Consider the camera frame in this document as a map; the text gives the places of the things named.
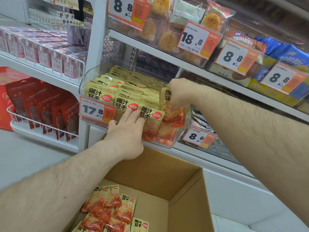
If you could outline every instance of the orange price tag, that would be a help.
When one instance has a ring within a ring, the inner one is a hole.
[[[285,94],[290,94],[307,77],[305,73],[284,63],[277,62],[261,83]]]
[[[206,132],[202,129],[196,128],[195,126],[191,126],[186,135],[183,137],[183,140],[204,148],[208,148],[216,137],[217,136],[213,133]]]
[[[143,30],[150,3],[147,0],[108,0],[108,15]]]
[[[88,97],[80,96],[79,114],[106,123],[114,119],[116,107],[102,101],[95,101]]]
[[[177,46],[209,59],[221,38],[221,34],[187,21]]]
[[[241,75],[246,75],[260,53],[232,40],[227,40],[216,63]]]

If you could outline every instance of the cardboard flap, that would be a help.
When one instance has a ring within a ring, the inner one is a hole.
[[[214,232],[202,169],[171,199],[169,205],[168,232]]]
[[[199,169],[195,164],[144,147],[139,157],[121,161],[105,179],[170,200]]]

